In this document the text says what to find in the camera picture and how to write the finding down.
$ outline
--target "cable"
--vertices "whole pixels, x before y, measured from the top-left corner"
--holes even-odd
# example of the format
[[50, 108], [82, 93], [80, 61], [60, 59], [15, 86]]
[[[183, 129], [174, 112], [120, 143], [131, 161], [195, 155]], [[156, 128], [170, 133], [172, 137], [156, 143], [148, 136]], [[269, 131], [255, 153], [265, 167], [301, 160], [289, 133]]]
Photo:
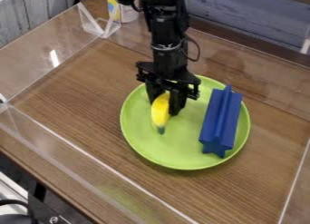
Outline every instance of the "cable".
[[191, 43], [194, 43], [194, 44], [197, 45], [197, 47], [198, 47], [198, 51], [199, 51], [199, 52], [198, 52], [198, 57], [197, 57], [197, 59], [188, 57], [188, 55], [186, 54], [186, 52], [184, 52], [183, 49], [180, 49], [180, 51], [182, 51], [183, 55], [186, 56], [186, 58], [187, 58], [190, 61], [197, 62], [197, 61], [201, 59], [201, 46], [199, 46], [198, 42], [197, 42], [187, 34], [186, 34], [186, 39], [187, 39]]

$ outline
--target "plate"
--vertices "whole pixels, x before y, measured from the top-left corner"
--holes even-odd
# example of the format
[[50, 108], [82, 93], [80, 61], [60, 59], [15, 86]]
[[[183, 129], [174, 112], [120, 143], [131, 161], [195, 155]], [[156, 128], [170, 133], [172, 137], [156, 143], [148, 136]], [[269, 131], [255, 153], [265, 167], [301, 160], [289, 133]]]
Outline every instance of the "plate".
[[199, 78], [201, 98], [197, 101], [187, 99], [187, 106], [170, 119], [163, 135], [158, 134], [151, 123], [151, 107], [144, 84], [131, 92], [122, 109], [123, 136], [134, 150], [154, 163], [176, 170], [201, 170], [223, 163], [237, 155], [250, 134], [250, 114], [242, 102], [234, 149], [226, 151], [223, 159], [213, 153], [202, 153], [201, 127], [213, 89], [223, 90], [226, 86], [207, 77]]

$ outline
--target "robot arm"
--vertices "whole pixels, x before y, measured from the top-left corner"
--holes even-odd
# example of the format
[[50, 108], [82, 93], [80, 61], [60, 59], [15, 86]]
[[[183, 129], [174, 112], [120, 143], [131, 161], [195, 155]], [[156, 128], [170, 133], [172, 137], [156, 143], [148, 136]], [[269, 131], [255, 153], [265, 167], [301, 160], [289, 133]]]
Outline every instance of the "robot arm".
[[[118, 1], [139, 10], [135, 0]], [[176, 115], [186, 107], [187, 98], [199, 98], [201, 84], [199, 78], [187, 71], [187, 42], [194, 40], [186, 35], [186, 1], [142, 0], [140, 4], [151, 32], [154, 62], [136, 63], [136, 79], [147, 85], [150, 103], [170, 91], [170, 114]]]

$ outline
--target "blue toy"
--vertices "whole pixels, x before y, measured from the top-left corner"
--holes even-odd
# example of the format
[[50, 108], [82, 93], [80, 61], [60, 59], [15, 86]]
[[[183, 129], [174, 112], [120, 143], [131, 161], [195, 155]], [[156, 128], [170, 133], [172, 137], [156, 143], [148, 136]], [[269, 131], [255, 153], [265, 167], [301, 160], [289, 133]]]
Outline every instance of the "blue toy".
[[225, 158], [226, 151], [234, 148], [241, 102], [242, 94], [233, 92], [231, 85], [225, 90], [213, 89], [199, 137], [203, 153]]

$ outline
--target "yellow banana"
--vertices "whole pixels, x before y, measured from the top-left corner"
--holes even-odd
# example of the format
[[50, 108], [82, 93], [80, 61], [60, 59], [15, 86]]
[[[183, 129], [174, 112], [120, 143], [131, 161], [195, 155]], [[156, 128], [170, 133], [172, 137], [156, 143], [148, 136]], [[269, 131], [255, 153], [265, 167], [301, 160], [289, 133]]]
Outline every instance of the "yellow banana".
[[170, 93], [163, 93], [151, 104], [151, 120], [159, 134], [164, 134], [170, 120]]

